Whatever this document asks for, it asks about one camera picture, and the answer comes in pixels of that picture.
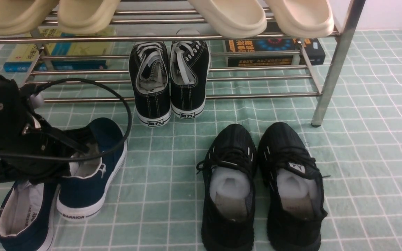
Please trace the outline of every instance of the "floor mat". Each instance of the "floor mat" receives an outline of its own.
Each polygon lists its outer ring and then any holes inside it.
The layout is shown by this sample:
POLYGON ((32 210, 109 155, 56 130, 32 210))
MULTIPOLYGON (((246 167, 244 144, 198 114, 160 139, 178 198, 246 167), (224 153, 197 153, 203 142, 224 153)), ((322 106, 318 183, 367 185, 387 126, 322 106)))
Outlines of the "floor mat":
MULTIPOLYGON (((321 41, 329 64, 335 42, 321 41)), ((223 50, 220 41, 210 44, 213 52, 223 50)), ((22 73, 6 74, 2 69, 13 47, 7 45, 0 51, 0 73, 21 81, 22 73)), ((114 53, 127 54, 131 47, 129 43, 117 43, 114 53)), ((224 59, 213 58, 212 62, 213 67, 225 67, 224 59)), ((113 60, 111 68, 127 69, 127 62, 113 60)), ((320 80, 324 80, 327 66, 316 69, 320 80)), ((128 84, 110 86, 121 95, 133 95, 128 84)), ((312 90, 304 80, 215 82, 208 83, 207 89, 208 94, 312 90)), ((75 85, 53 87, 45 96, 109 94, 92 86, 75 85)), ((322 224, 321 250, 401 251, 402 30, 356 32, 325 121, 319 128, 310 125, 315 105, 314 98, 209 100, 202 116, 194 121, 172 116, 169 124, 154 129, 141 125, 135 115, 126 162, 112 182, 101 213, 87 223, 56 218, 53 250, 204 250, 200 233, 204 184, 202 175, 196 175, 196 163, 204 159, 215 136, 228 124, 244 125, 258 144, 267 127, 284 121, 306 142, 322 174, 331 175, 324 179, 329 216, 322 224)), ((124 129, 127 123, 126 112, 119 103, 45 105, 38 112, 62 129, 83 127, 98 117, 111 118, 124 129)), ((0 205, 9 189, 10 184, 0 187, 0 205)), ((256 177, 256 189, 254 249, 269 251, 272 248, 266 237, 268 191, 260 174, 256 177)))

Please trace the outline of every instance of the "navy blue canvas shoe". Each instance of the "navy blue canvas shoe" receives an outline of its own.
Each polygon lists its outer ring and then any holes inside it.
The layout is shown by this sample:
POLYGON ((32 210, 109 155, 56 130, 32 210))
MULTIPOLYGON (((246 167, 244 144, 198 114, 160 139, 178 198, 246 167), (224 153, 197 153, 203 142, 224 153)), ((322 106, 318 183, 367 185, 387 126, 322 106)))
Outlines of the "navy blue canvas shoe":
POLYGON ((47 251, 54 238, 57 183, 15 182, 0 209, 0 243, 7 251, 47 251))
MULTIPOLYGON (((100 118, 89 123, 96 142, 89 145, 89 154, 111 149, 123 137, 120 127, 111 119, 100 118)), ((60 181, 57 209, 69 221, 83 221, 97 215, 113 178, 126 154, 126 142, 112 154, 83 163, 69 163, 71 176, 60 181)))

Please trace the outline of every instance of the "book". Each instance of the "book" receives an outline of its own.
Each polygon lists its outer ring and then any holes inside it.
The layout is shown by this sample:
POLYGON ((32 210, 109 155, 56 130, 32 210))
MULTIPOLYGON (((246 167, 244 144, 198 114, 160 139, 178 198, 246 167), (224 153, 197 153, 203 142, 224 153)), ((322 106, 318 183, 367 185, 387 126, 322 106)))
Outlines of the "book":
MULTIPOLYGON (((268 23, 266 32, 279 32, 276 23, 268 23)), ((295 49, 295 39, 240 39, 224 41, 225 52, 262 52, 262 51, 291 51, 295 49)), ((325 51, 317 38, 305 39, 303 44, 306 54, 312 65, 321 65, 325 61, 325 51)), ((245 66, 274 66, 290 65, 292 55, 267 55, 267 56, 240 56, 227 57, 228 67, 245 66)), ((305 64, 303 56, 300 55, 300 64, 305 64)))
MULTIPOLYGON (((63 33, 57 28, 40 29, 42 37, 72 37, 75 35, 63 33)), ((116 30, 107 27, 96 36, 113 36, 116 30)), ((46 47, 52 56, 81 56, 81 55, 109 55, 113 48, 113 42, 78 42, 78 43, 50 43, 46 47)), ((35 44, 19 44, 7 58, 3 68, 7 73, 26 72, 32 64, 35 56, 38 55, 35 44)), ((95 70, 107 69, 108 60, 53 60, 52 65, 55 70, 95 70)), ((43 63, 38 70, 46 70, 43 63)))

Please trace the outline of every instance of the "metal shoe rack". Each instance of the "metal shoe rack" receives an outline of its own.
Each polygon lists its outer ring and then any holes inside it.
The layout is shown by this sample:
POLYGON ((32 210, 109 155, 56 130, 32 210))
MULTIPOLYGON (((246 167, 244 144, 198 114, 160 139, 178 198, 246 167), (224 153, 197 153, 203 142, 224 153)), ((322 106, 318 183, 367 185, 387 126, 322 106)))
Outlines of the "metal shoe rack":
MULTIPOLYGON (((334 32, 330 35, 337 41, 337 46, 332 58, 330 68, 328 70, 325 83, 319 84, 313 70, 308 55, 306 54, 302 40, 298 39, 295 49, 292 51, 273 51, 273 52, 246 52, 246 53, 215 53, 212 57, 239 57, 239 56, 255 56, 258 54, 264 55, 293 55, 292 65, 287 66, 265 66, 265 67, 226 67, 212 68, 210 71, 252 71, 252 70, 305 70, 306 74, 301 75, 285 75, 285 76, 246 76, 246 77, 221 77, 209 78, 211 82, 228 82, 228 81, 279 81, 289 79, 309 79, 313 87, 312 92, 284 92, 284 93, 265 93, 265 94, 240 94, 240 95, 211 95, 207 99, 247 99, 247 98, 287 98, 287 97, 317 97, 318 104, 313 115, 311 124, 313 127, 319 127, 322 124, 325 112, 330 103, 333 91, 339 78, 342 66, 347 56, 348 49, 351 45, 351 40, 355 33, 359 17, 362 13, 365 0, 351 0, 347 12, 346 19, 343 23, 341 31, 335 27, 334 32), (300 55, 305 59, 306 64, 300 65, 300 55)), ((268 22, 275 21, 274 16, 268 8, 265 8, 268 22)), ((190 15, 198 15, 194 9, 180 10, 118 10, 115 13, 114 19, 111 21, 113 25, 147 25, 147 24, 199 24, 206 23, 201 17, 186 17, 190 15), (125 16, 158 16, 156 19, 127 19, 125 16), (184 16, 181 18, 173 18, 173 16, 184 16)), ((51 20, 43 22, 42 26, 56 26, 57 13, 50 14, 51 20)), ((180 40, 225 40, 219 35, 199 35, 199 36, 114 36, 114 37, 41 37, 38 29, 31 32, 31 38, 0 38, 0 44, 36 44, 40 53, 35 57, 31 67, 29 68, 22 84, 43 84, 45 82, 35 82, 35 76, 52 76, 52 75, 104 75, 104 74, 127 74, 128 70, 54 70, 51 64, 52 60, 89 60, 89 59, 126 59, 128 55, 107 55, 107 56, 51 56, 46 49, 46 43, 60 42, 90 42, 90 41, 180 41, 180 40), (46 65, 47 70, 39 71, 38 67, 41 63, 46 65)), ((262 33, 256 38, 274 39, 274 38, 289 38, 283 33, 262 33)), ((108 79, 97 81, 103 84, 131 84, 128 79, 108 79)), ((81 84, 79 82, 69 82, 68 84, 81 84)), ((134 101, 134 97, 125 97, 127 101, 134 101)), ((82 102, 114 102, 116 98, 93 97, 93 98, 49 98, 46 103, 82 103, 82 102)))

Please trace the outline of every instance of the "black running shoe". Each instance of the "black running shoe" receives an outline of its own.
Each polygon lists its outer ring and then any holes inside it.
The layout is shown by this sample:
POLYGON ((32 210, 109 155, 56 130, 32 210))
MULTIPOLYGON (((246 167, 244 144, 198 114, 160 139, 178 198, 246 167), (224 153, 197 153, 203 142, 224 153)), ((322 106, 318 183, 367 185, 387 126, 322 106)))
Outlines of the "black running shoe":
POLYGON ((317 251, 323 208, 323 182, 315 159, 299 135, 278 122, 264 133, 258 148, 263 182, 270 186, 268 238, 277 251, 317 251))
POLYGON ((239 124, 222 130, 196 168, 204 178, 201 237, 207 251, 250 251, 254 246, 256 149, 239 124))

